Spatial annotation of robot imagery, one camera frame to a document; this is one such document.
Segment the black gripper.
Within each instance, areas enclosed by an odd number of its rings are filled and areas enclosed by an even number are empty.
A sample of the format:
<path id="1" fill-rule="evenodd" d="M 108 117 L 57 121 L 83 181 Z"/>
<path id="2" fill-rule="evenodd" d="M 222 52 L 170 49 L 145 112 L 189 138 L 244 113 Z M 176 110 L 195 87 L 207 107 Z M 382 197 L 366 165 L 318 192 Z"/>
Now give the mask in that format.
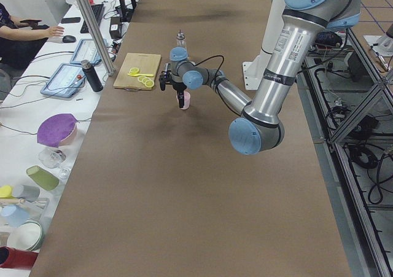
<path id="1" fill-rule="evenodd" d="M 179 107 L 183 108 L 185 104 L 185 97 L 184 97 L 185 84 L 183 82 L 173 82 L 173 89 L 178 92 Z"/>

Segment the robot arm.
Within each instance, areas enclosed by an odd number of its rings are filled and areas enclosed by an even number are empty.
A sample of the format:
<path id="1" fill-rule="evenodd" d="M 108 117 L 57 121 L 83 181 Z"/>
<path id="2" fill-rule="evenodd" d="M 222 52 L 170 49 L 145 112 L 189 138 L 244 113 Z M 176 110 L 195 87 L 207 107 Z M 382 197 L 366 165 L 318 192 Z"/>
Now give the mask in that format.
<path id="1" fill-rule="evenodd" d="M 183 92 L 207 85 L 238 114 L 229 126 L 228 136 L 232 147 L 244 155 L 272 149 L 283 140 L 284 126 L 278 114 L 317 35 L 328 29 L 348 29 L 360 17 L 361 0 L 283 2 L 283 27 L 254 98 L 233 85 L 220 69 L 201 68 L 189 61 L 185 48 L 170 51 L 174 88 Z"/>

